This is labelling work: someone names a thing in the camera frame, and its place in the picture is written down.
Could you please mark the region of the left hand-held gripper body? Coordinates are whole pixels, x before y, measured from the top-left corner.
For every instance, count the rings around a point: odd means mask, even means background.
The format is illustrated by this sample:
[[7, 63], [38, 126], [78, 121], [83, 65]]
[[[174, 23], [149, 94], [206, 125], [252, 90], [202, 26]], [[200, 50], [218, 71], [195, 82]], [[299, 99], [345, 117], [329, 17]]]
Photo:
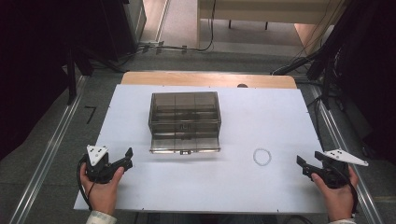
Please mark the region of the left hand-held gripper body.
[[125, 159], [111, 163], [108, 148], [87, 145], [87, 175], [91, 182], [105, 184], [114, 176], [115, 172], [125, 166]]

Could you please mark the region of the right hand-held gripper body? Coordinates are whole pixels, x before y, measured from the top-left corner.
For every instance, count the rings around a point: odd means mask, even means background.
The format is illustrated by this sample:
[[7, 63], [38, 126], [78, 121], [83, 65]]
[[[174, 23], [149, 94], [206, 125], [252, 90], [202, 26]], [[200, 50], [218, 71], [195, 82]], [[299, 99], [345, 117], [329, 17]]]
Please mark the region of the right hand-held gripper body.
[[322, 168], [315, 171], [330, 189], [340, 189], [349, 181], [349, 164], [368, 166], [369, 163], [342, 149], [315, 152], [315, 158], [322, 163]]

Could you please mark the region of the person's left hand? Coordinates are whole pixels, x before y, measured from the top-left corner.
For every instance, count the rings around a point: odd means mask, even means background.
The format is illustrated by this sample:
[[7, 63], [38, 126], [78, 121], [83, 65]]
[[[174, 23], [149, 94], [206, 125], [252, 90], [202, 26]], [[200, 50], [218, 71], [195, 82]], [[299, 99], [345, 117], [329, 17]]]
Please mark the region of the person's left hand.
[[93, 211], [102, 212], [113, 216], [117, 203], [117, 191], [120, 180], [124, 174], [124, 168], [120, 167], [110, 182], [96, 184], [86, 175], [86, 163], [83, 162], [79, 171], [79, 178], [85, 194], [89, 199]]

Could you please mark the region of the person's right hand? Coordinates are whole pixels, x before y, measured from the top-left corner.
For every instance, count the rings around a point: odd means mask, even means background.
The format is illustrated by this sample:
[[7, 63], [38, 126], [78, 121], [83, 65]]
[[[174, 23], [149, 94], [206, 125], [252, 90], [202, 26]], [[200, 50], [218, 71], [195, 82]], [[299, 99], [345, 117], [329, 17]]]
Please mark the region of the person's right hand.
[[350, 186], [344, 186], [340, 189], [329, 189], [319, 175], [312, 174], [312, 177], [317, 188], [322, 193], [329, 221], [353, 218], [354, 198]]

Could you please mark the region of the white board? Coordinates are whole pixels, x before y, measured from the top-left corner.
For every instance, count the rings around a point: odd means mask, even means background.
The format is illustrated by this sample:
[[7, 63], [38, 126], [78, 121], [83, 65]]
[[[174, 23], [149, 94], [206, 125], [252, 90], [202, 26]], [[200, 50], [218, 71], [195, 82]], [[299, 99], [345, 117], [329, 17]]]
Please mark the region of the white board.
[[297, 89], [218, 88], [220, 151], [149, 151], [151, 95], [162, 86], [119, 85], [97, 143], [111, 160], [133, 149], [117, 207], [144, 212], [315, 214], [326, 208], [302, 174], [298, 156], [316, 164], [321, 149]]

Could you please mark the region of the translucent grey drawer box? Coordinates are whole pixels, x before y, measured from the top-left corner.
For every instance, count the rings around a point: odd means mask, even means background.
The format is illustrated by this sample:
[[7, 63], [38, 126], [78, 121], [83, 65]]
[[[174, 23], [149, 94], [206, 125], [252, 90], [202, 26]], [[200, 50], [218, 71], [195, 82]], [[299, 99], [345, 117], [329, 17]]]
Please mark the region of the translucent grey drawer box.
[[148, 126], [152, 154], [219, 152], [218, 94], [215, 91], [153, 93]]

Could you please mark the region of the black metal stand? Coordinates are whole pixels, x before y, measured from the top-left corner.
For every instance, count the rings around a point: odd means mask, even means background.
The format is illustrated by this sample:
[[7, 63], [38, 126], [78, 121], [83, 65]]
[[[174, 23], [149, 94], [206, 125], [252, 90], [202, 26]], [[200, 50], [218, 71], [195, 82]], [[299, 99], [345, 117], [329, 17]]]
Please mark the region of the black metal stand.
[[106, 58], [100, 56], [98, 53], [91, 49], [88, 49], [81, 45], [67, 44], [65, 47], [66, 51], [66, 68], [67, 68], [67, 80], [68, 80], [68, 105], [71, 105], [77, 98], [77, 82], [76, 82], [76, 69], [81, 72], [83, 76], [91, 76], [93, 73], [93, 67], [90, 63], [90, 59], [94, 59], [99, 63], [102, 63], [111, 70], [119, 73], [125, 73], [120, 67], [111, 63]]
[[290, 65], [276, 69], [272, 72], [272, 75], [284, 76], [292, 70], [307, 64], [308, 62], [312, 62], [311, 67], [306, 73], [306, 76], [309, 80], [317, 80], [320, 74], [324, 74], [322, 91], [321, 95], [318, 97], [318, 100], [325, 105], [327, 110], [329, 110], [329, 91], [331, 84], [330, 76], [332, 70], [334, 69], [335, 55], [343, 44], [348, 24], [348, 19], [341, 18], [334, 25], [332, 32], [321, 48], [306, 57], [298, 59], [296, 62]]

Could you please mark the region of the black curtain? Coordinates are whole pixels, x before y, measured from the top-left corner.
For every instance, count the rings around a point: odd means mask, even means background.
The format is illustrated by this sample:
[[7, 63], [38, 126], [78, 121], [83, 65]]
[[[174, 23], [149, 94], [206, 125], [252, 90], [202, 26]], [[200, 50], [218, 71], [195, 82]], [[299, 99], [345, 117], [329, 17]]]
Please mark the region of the black curtain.
[[396, 0], [347, 0], [331, 37], [333, 77], [363, 151], [396, 165]]
[[0, 0], [0, 160], [66, 90], [67, 51], [96, 0]]

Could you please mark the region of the dark cabinet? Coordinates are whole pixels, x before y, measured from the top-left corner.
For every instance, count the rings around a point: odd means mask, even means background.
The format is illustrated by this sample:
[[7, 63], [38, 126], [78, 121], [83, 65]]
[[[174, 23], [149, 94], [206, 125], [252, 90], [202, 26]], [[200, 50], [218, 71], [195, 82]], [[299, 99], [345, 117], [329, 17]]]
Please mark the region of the dark cabinet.
[[101, 0], [113, 61], [135, 53], [147, 21], [143, 0]]

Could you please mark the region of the beige bench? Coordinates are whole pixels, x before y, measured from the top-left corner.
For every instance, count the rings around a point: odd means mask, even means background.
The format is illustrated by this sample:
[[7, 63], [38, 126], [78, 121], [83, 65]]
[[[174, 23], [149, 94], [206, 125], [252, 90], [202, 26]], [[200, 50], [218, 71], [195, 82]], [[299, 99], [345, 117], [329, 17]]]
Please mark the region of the beige bench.
[[293, 23], [307, 54], [331, 25], [337, 23], [349, 0], [197, 0], [197, 21], [265, 21]]

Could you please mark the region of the metal floor rail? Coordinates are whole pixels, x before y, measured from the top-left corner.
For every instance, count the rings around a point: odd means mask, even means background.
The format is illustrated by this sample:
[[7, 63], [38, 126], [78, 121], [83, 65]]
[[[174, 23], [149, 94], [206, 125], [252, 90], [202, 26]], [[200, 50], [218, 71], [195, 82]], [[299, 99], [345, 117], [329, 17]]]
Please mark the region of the metal floor rail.
[[328, 110], [324, 104], [325, 99], [322, 97], [319, 87], [311, 87], [310, 90], [315, 96], [312, 104], [318, 109], [336, 146], [336, 149], [322, 152], [326, 158], [324, 163], [329, 166], [330, 170], [343, 178], [345, 182], [344, 186], [331, 189], [324, 183], [324, 179], [319, 174], [313, 174], [314, 182], [324, 195], [330, 222], [354, 218], [358, 214], [357, 208], [360, 206], [368, 224], [384, 224], [373, 198], [364, 181], [361, 180], [359, 170], [356, 168], [356, 166], [367, 167], [369, 163], [357, 158], [348, 151], [332, 111]]
[[41, 157], [41, 160], [33, 176], [30, 178], [26, 188], [22, 192], [22, 196], [19, 200], [18, 206], [13, 212], [8, 224], [23, 224], [28, 217], [28, 214], [35, 202], [35, 199], [40, 191], [44, 180], [48, 174], [50, 166], [59, 150], [60, 144], [62, 143], [64, 136], [68, 130], [70, 122], [74, 117], [85, 86], [90, 78], [81, 76], [77, 82], [77, 96], [70, 105], [67, 105], [62, 113], [61, 119], [58, 122], [56, 129], [49, 139], [45, 151]]

